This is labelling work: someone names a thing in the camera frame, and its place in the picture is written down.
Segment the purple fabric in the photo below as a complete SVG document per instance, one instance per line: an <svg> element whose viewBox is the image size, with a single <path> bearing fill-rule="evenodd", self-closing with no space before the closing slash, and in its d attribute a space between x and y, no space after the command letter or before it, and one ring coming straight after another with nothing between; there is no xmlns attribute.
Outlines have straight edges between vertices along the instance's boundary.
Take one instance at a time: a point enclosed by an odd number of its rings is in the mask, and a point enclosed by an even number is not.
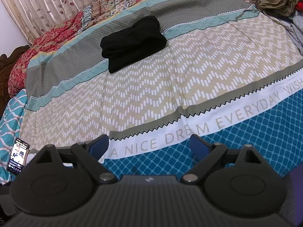
<svg viewBox="0 0 303 227"><path fill-rule="evenodd" d="M303 165L298 166L290 173L295 198L296 217L295 225L303 221Z"/></svg>

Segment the red floral pillow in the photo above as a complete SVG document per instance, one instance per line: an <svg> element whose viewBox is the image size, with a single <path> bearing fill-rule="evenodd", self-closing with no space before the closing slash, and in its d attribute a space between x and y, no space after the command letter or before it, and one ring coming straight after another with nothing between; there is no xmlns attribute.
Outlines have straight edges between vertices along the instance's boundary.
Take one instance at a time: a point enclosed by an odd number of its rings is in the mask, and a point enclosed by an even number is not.
<svg viewBox="0 0 303 227"><path fill-rule="evenodd" d="M14 97L25 88L26 70L29 61L39 52L57 51L63 44L71 40L81 28L83 12L79 12L72 19L62 22L37 38L33 46L26 51L13 66L9 76L9 94Z"/></svg>

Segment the white fabric border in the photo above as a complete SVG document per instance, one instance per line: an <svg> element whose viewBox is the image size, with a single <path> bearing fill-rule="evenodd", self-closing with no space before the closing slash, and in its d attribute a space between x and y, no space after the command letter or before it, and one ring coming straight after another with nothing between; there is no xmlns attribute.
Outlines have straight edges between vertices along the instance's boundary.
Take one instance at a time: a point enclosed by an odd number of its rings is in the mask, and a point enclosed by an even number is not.
<svg viewBox="0 0 303 227"><path fill-rule="evenodd" d="M121 159L165 148L188 139L191 134L212 134L254 117L303 89L303 69L260 91L245 95L204 114L181 118L173 124L123 139L110 140L109 149L99 160Z"/></svg>

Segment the black ribbed surface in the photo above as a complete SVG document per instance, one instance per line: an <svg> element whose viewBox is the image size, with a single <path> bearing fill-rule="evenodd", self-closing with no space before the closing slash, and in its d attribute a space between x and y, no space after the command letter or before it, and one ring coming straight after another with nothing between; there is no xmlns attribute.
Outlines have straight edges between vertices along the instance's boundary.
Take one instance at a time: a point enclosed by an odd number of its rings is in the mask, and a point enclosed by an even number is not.
<svg viewBox="0 0 303 227"><path fill-rule="evenodd" d="M259 219L233 217L210 205L197 186L174 176L124 176L98 188L74 212L57 217L19 214L5 227L290 227L278 215Z"/></svg>

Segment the beige zigzag pattern fabric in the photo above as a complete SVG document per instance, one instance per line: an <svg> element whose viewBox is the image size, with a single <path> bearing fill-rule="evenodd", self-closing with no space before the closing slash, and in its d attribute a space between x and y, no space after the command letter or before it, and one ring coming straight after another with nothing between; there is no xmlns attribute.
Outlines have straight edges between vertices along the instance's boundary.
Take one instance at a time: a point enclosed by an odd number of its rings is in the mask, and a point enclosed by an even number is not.
<svg viewBox="0 0 303 227"><path fill-rule="evenodd" d="M87 141L161 119L256 82L302 59L285 29L259 14L194 30L115 74L76 85L26 110L20 138L32 148Z"/></svg>

